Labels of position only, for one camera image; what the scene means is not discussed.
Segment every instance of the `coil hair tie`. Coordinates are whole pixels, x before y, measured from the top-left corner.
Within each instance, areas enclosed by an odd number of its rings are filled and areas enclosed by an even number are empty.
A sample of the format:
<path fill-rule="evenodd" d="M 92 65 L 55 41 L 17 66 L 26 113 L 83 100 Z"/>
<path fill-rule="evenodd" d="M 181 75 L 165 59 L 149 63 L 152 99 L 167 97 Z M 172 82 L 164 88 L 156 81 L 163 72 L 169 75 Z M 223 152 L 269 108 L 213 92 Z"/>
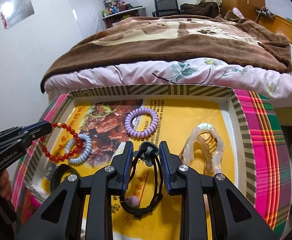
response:
<path fill-rule="evenodd" d="M 89 154 L 91 153 L 92 143 L 91 143 L 90 137 L 84 133 L 78 134 L 78 137 L 81 140 L 86 141 L 86 146 L 83 147 L 83 153 L 78 158 L 69 159 L 69 162 L 71 164 L 83 163 L 85 160 L 88 159 Z M 76 139 L 71 139 L 70 141 L 68 141 L 68 143 L 66 145 L 66 153 L 70 152 L 70 149 L 74 146 L 75 143 L 76 143 Z"/>
<path fill-rule="evenodd" d="M 146 130 L 144 130 L 142 132 L 136 131 L 131 125 L 132 120 L 137 116 L 147 115 L 147 114 L 150 114 L 151 118 L 152 118 L 150 126 Z M 150 109 L 148 107 L 140 107 L 140 108 L 137 108 L 136 110 L 133 110 L 132 112 L 130 112 L 127 115 L 127 117 L 125 119 L 126 132 L 130 136 L 133 136 L 135 138 L 148 137 L 149 135 L 151 135 L 156 130 L 157 125 L 158 125 L 158 115 L 153 109 Z"/>

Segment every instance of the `wooden headboard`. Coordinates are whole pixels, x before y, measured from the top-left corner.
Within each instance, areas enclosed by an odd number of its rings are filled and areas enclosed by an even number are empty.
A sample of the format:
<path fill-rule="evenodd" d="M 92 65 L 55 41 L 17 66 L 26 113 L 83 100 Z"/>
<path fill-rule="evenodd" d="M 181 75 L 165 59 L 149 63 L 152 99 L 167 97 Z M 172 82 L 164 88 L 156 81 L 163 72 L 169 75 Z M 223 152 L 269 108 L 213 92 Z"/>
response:
<path fill-rule="evenodd" d="M 292 22 L 276 15 L 274 21 L 266 17 L 260 17 L 259 24 L 273 33 L 286 36 L 292 43 Z"/>

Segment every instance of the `desk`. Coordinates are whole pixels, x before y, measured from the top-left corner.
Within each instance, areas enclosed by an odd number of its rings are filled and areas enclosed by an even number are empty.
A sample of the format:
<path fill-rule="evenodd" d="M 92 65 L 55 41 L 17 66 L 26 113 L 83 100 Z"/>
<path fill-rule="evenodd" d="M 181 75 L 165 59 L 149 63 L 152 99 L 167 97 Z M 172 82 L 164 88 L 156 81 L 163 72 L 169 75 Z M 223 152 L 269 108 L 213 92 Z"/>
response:
<path fill-rule="evenodd" d="M 112 23 L 123 20 L 122 17 L 126 15 L 130 15 L 131 17 L 138 17 L 138 16 L 146 17 L 146 9 L 143 7 L 137 7 L 137 8 L 133 8 L 126 11 L 108 15 L 102 19 L 106 25 L 106 28 L 109 29 L 113 27 Z"/>

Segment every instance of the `plaid tablecloth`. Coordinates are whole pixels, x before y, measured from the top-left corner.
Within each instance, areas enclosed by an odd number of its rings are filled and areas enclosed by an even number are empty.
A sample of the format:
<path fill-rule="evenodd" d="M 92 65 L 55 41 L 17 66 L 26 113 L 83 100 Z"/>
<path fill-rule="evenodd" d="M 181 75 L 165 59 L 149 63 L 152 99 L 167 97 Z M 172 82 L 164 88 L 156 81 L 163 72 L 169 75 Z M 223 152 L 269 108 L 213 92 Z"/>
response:
<path fill-rule="evenodd" d="M 269 100 L 255 92 L 234 90 L 243 113 L 253 142 L 252 154 L 256 170 L 255 209 L 268 223 L 278 238 L 281 237 L 289 213 L 291 202 L 291 170 L 288 150 L 281 126 Z M 41 119 L 53 122 L 58 118 L 63 102 L 68 94 L 61 95 L 51 102 Z M 16 231 L 27 221 L 33 212 L 30 203 L 31 192 L 25 187 L 23 181 L 29 162 L 33 156 L 38 142 L 33 142 L 28 153 L 20 159 L 18 172 L 15 174 L 12 185 L 12 203 L 18 216 L 15 224 Z"/>

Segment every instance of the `mattress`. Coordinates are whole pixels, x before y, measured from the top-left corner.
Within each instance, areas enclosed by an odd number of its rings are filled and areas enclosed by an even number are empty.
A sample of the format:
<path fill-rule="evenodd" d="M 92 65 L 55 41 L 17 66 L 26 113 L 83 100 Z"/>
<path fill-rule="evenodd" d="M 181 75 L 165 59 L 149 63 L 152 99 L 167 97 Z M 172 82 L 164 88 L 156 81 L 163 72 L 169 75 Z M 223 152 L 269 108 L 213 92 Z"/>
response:
<path fill-rule="evenodd" d="M 54 75 L 46 80 L 44 88 L 49 100 L 53 100 L 78 89 L 167 83 L 215 85 L 258 92 L 270 99 L 282 125 L 292 125 L 292 73 L 281 74 L 251 65 L 229 65 L 215 58 L 95 67 Z"/>

